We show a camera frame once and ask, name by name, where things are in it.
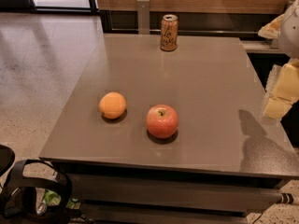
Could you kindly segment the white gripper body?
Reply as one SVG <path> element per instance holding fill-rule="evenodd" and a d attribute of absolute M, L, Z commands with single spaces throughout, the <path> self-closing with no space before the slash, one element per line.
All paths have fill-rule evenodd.
<path fill-rule="evenodd" d="M 290 58 L 299 57 L 299 0 L 295 0 L 283 14 L 278 48 Z"/>

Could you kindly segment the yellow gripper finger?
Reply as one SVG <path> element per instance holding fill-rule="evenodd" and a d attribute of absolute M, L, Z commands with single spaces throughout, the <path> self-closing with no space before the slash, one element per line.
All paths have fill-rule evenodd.
<path fill-rule="evenodd" d="M 299 63 L 274 65 L 266 83 L 262 115 L 282 119 L 299 101 Z"/>
<path fill-rule="evenodd" d="M 277 16 L 275 19 L 267 23 L 259 30 L 258 36 L 266 39 L 277 39 L 278 30 L 281 25 L 282 19 L 283 19 L 283 14 Z"/>

